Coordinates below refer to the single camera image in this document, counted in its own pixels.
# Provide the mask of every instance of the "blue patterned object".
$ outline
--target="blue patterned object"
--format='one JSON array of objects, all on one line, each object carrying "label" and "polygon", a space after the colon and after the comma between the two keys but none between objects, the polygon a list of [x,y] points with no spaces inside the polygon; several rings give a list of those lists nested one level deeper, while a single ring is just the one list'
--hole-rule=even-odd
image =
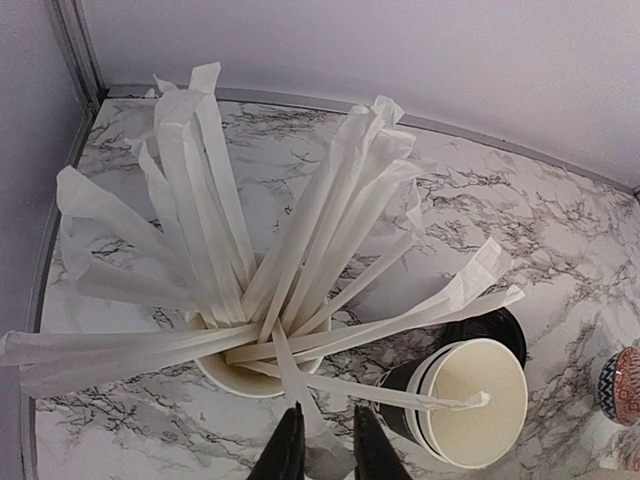
[{"label": "blue patterned object", "polygon": [[600,403],[600,408],[609,420],[616,423],[618,423],[618,416],[616,415],[614,387],[619,357],[620,354],[618,353],[607,360],[607,363],[602,367],[600,380],[598,381],[598,403]]}]

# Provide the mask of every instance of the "marble countertop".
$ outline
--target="marble countertop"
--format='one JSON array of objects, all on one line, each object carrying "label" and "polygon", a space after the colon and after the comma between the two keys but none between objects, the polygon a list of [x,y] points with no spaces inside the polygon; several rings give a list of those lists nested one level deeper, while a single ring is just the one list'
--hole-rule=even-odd
[{"label": "marble countertop", "polygon": [[[153,126],[154,100],[107,100],[79,169],[154,221],[127,138]],[[342,116],[313,110],[221,105],[225,133],[256,250],[271,244]],[[623,346],[640,346],[640,205],[604,185],[530,159],[426,131],[414,155],[443,163],[419,180],[425,244],[414,248],[336,315],[336,324],[400,313],[441,288],[484,239],[515,258],[504,284],[527,297],[511,307],[524,329],[530,389],[517,446],[481,472],[456,471],[390,434],[415,479],[566,480],[621,467],[640,427],[608,421],[594,397],[600,368]],[[403,193],[392,200],[336,289],[401,232]],[[95,226],[83,227],[105,260],[154,273],[154,262]],[[42,317],[46,332],[169,329],[178,313],[80,297],[56,247]],[[414,330],[325,359],[321,372],[372,384],[385,370],[434,351],[440,329]],[[353,401],[320,393],[333,431],[351,443]],[[40,480],[244,479],[286,408],[283,398],[232,396],[193,363],[40,400]]]}]

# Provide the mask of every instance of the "paper-wrapped straw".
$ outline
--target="paper-wrapped straw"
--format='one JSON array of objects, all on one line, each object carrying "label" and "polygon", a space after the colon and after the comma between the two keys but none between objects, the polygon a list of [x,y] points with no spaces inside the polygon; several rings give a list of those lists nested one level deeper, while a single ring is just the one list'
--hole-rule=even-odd
[{"label": "paper-wrapped straw", "polygon": [[[331,240],[335,226],[342,216],[344,203],[348,200],[353,188],[351,184],[357,179],[373,139],[382,125],[382,120],[374,112],[366,108],[364,110],[354,108],[331,142],[328,161],[320,167],[321,169],[324,167],[326,172],[319,171],[319,175],[326,177],[326,181],[319,182],[324,188],[312,192],[315,195],[308,208],[301,209],[299,205],[294,209],[294,217],[291,219],[282,251],[278,256],[278,261],[282,264],[282,273],[260,332],[259,343],[266,342],[269,338],[291,288],[291,282],[307,250],[309,253],[306,257],[305,269],[290,302],[294,301],[295,292],[300,284],[312,279],[309,275],[317,268],[317,262]],[[333,180],[330,185],[331,195],[328,195],[331,180]]]},{"label": "paper-wrapped straw", "polygon": [[214,266],[198,214],[195,193],[187,171],[183,133],[192,120],[204,94],[192,90],[165,93],[158,100],[154,124],[164,173],[175,199],[178,221],[184,235],[193,268],[213,317],[221,325],[230,325],[229,312],[224,308]]},{"label": "paper-wrapped straw", "polygon": [[24,392],[34,398],[62,395],[223,352],[255,341],[258,333],[258,325],[250,324],[210,331],[173,345],[160,341],[65,352],[52,361],[22,365],[20,383]]},{"label": "paper-wrapped straw", "polygon": [[118,302],[180,310],[194,307],[190,293],[179,285],[124,270],[93,258],[71,235],[71,218],[60,221],[60,250],[69,279],[81,295]]},{"label": "paper-wrapped straw", "polygon": [[[347,287],[340,292],[334,299],[332,299],[328,304],[322,306],[314,315],[309,317],[303,322],[296,322],[293,325],[293,333],[290,335],[292,337],[298,337],[301,335],[305,335],[309,332],[312,332],[319,325],[322,324],[327,318],[337,312],[340,308],[342,308],[349,300],[355,297],[358,293],[364,290],[368,285],[371,284],[378,276],[380,276],[387,268],[389,268],[396,260],[398,260],[402,255],[408,252],[415,240],[419,239],[423,233],[423,224],[422,224],[422,210],[421,210],[421,199],[418,193],[418,188],[415,184],[415,180],[413,182],[412,188],[412,196],[410,198],[409,204],[407,206],[407,211],[405,212],[405,216],[409,220],[409,231],[405,233],[400,239],[396,240],[393,245],[385,250],[385,252],[378,258],[373,264],[371,264],[364,272],[362,272],[358,278],[353,280]],[[340,242],[344,239],[342,237],[338,238],[338,243],[336,243],[335,249],[338,249]],[[317,294],[317,291],[325,291],[327,285],[329,288],[335,282],[337,276],[342,271],[342,268],[346,265],[342,265],[343,262],[336,262],[338,266],[340,266],[340,271],[333,270],[327,275],[326,283],[321,286],[316,284],[314,289],[312,290],[313,295]],[[317,301],[317,296],[314,297],[311,302],[315,305]]]},{"label": "paper-wrapped straw", "polygon": [[[402,109],[386,97],[378,97],[372,110],[387,121],[403,115]],[[415,136],[394,128],[395,123],[387,123],[376,135],[323,260],[313,272],[313,281],[306,292],[305,284],[296,285],[283,316],[285,329],[290,328],[294,319],[308,319],[322,304],[399,184],[436,169],[435,163],[407,161]]]},{"label": "paper-wrapped straw", "polygon": [[[401,110],[390,99],[385,99],[384,109],[390,112]],[[285,328],[285,330],[288,330],[291,327],[291,324],[293,323],[293,320],[295,319],[298,310],[302,305],[305,296],[307,295],[307,292],[309,292],[313,281],[316,279],[316,275],[323,270],[323,261],[327,262],[337,260],[338,263],[342,263],[342,259],[339,255],[330,256],[327,260],[326,253],[327,249],[330,247],[332,238],[339,228],[341,220],[345,216],[347,206],[351,203],[351,205],[354,207],[352,213],[357,216],[358,212],[356,212],[355,210],[361,211],[362,202],[364,202],[365,199],[368,198],[367,194],[371,194],[375,189],[373,185],[369,184],[365,188],[366,192],[362,197],[358,198],[357,201],[351,201],[351,198],[354,195],[354,189],[358,185],[358,179],[363,172],[366,163],[365,160],[373,162],[375,162],[376,160],[389,162],[395,159],[406,158],[411,152],[411,147],[413,145],[415,137],[408,134],[400,134],[398,132],[383,130],[384,118],[386,118],[386,116],[380,115],[378,111],[373,109],[370,112],[374,117],[375,123],[372,123],[372,128],[365,134],[359,135],[360,138],[358,140],[362,141],[362,144],[358,146],[356,152],[349,152],[351,158],[349,158],[349,161],[343,161],[339,167],[334,185],[331,189],[331,195],[327,198],[325,209],[317,226],[317,232],[311,243],[309,254],[305,263],[305,269],[300,276],[300,280],[295,285],[293,296],[291,297],[291,300],[289,301],[284,313],[283,327]],[[413,173],[415,173],[414,176],[418,176],[419,169],[413,167],[412,165],[410,165],[410,167],[412,168],[409,168],[411,173],[409,174],[408,178],[413,178],[410,176]],[[390,185],[386,185],[385,187],[383,187],[383,191],[379,192],[380,197],[387,197],[380,199],[382,208],[384,208],[384,205],[387,203],[389,197],[393,193],[393,190],[395,190],[395,188],[393,187],[393,183],[391,183]],[[372,207],[373,208],[371,209],[371,211],[375,216],[373,221],[375,221],[375,219],[382,211],[382,208],[380,208],[380,211],[378,211],[375,205],[372,205]],[[366,232],[368,232],[369,228],[365,226],[362,229],[365,229]],[[339,266],[339,271],[342,271],[342,267],[344,267],[344,265]],[[324,295],[325,293],[321,294],[320,302],[322,302],[322,298],[324,298]]]},{"label": "paper-wrapped straw", "polygon": [[198,346],[214,340],[255,332],[255,325],[222,330],[183,330],[130,333],[24,333],[7,332],[2,337],[0,365],[26,365],[53,361],[78,362],[87,354],[110,352],[128,354],[157,353],[189,346]]},{"label": "paper-wrapped straw", "polygon": [[149,198],[158,215],[171,250],[176,257],[178,270],[182,274],[189,292],[191,292],[197,311],[200,312],[200,315],[202,315],[205,323],[210,328],[217,328],[218,323],[213,318],[206,294],[198,282],[198,277],[189,258],[189,250],[178,222],[178,213],[171,195],[171,188],[151,155],[149,155],[146,142],[142,143],[138,164],[145,174]]},{"label": "paper-wrapped straw", "polygon": [[215,172],[214,192],[224,215],[222,225],[227,235],[226,249],[240,286],[245,290],[256,272],[256,260],[229,161],[222,117],[214,96],[219,74],[218,62],[196,67],[191,72],[189,88],[205,94],[196,107],[196,114],[209,162],[207,174]]},{"label": "paper-wrapped straw", "polygon": [[[518,287],[512,286],[505,292],[485,295],[471,302],[468,306],[455,313],[439,318],[426,316],[423,312],[410,315],[401,322],[395,319],[379,320],[377,322],[365,323],[351,327],[340,328],[331,332],[314,333],[301,337],[289,338],[289,346],[294,352],[297,363],[308,361],[311,358],[320,358],[324,355],[333,355],[349,348],[354,348],[350,344],[345,346],[345,339],[357,339],[355,346],[363,345],[372,341],[384,338],[387,331],[382,327],[393,326],[393,334],[414,328],[424,328],[450,322],[459,322],[467,318],[477,317],[492,312],[502,307],[507,307],[512,303],[522,299],[524,293]],[[227,362],[229,364],[245,363],[255,360],[275,358],[275,347],[273,342],[260,345],[245,345],[227,352]]]},{"label": "paper-wrapped straw", "polygon": [[213,177],[210,175],[204,145],[199,137],[199,126],[196,124],[196,119],[192,118],[182,132],[187,175],[193,190],[209,259],[213,265],[220,300],[229,322],[232,325],[241,325],[246,323],[240,302],[242,291],[229,260],[230,253],[233,255],[235,252],[228,252],[227,249],[221,248],[226,244],[224,233],[226,219],[218,196],[215,194]]},{"label": "paper-wrapped straw", "polygon": [[[247,362],[240,364],[248,370],[279,378],[280,370],[276,365],[265,362]],[[400,390],[392,390],[383,387],[373,387],[362,383],[347,382],[337,378],[323,377],[311,373],[301,372],[306,384],[314,390],[323,392],[339,393],[350,397],[361,398],[371,402],[384,403],[400,408],[412,410],[468,410],[471,408],[484,407],[491,400],[491,395],[486,392],[478,392],[467,400],[450,400],[446,398],[435,398]]]},{"label": "paper-wrapped straw", "polygon": [[162,232],[118,197],[72,167],[64,168],[57,180],[57,203],[63,215],[95,220],[162,263],[175,266],[175,258]]},{"label": "paper-wrapped straw", "polygon": [[[415,323],[413,322],[423,319],[431,319],[431,324],[433,324],[433,320],[464,309],[483,291],[501,278],[510,267],[511,258],[509,255],[490,238],[476,252],[467,265],[436,295],[387,322],[376,322],[372,324],[370,330],[345,336],[341,340],[332,342],[331,344],[319,346],[297,354],[296,361],[299,362],[302,358],[306,360],[319,358],[331,353],[348,350],[407,330],[407,325],[409,325],[409,328],[415,328],[410,325],[414,325]],[[517,293],[511,290],[504,294],[505,298],[499,298],[499,301],[502,303],[506,298],[519,299],[520,294],[521,292]]]},{"label": "paper-wrapped straw", "polygon": [[292,405],[302,405],[305,423],[306,461],[305,473],[314,480],[342,480],[355,463],[353,454],[331,433],[315,400],[309,393],[280,322],[273,330],[278,370],[287,400]]}]

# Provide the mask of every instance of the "white wall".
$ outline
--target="white wall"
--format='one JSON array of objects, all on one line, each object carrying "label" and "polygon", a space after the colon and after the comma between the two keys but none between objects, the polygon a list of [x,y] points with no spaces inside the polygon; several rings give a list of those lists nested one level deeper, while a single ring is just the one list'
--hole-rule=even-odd
[{"label": "white wall", "polygon": [[83,0],[110,84],[371,101],[640,185],[640,2]]},{"label": "white wall", "polygon": [[[0,0],[0,337],[24,330],[55,175],[83,110],[42,0]],[[17,372],[0,368],[0,478],[22,477]]]}]

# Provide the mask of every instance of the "black paper cup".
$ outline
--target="black paper cup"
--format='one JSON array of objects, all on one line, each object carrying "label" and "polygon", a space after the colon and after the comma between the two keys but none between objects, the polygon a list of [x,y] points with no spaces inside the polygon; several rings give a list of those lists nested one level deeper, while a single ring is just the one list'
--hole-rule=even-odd
[{"label": "black paper cup", "polygon": [[478,317],[447,324],[442,333],[441,345],[491,338],[502,343],[516,356],[522,368],[527,363],[527,341],[516,317],[506,308],[499,308]]},{"label": "black paper cup", "polygon": [[[455,345],[457,345],[457,343],[446,345],[433,355],[412,360],[386,372],[376,382],[376,385],[383,388],[389,388],[391,390],[400,390],[411,393],[418,392],[429,367],[436,360],[449,352]],[[375,410],[378,420],[390,430],[413,443],[420,446],[424,445],[423,442],[416,439],[412,429],[409,427],[408,417],[410,415],[415,415],[415,410],[408,410],[401,407],[395,407],[393,405],[386,405],[384,403],[376,403]]]}]

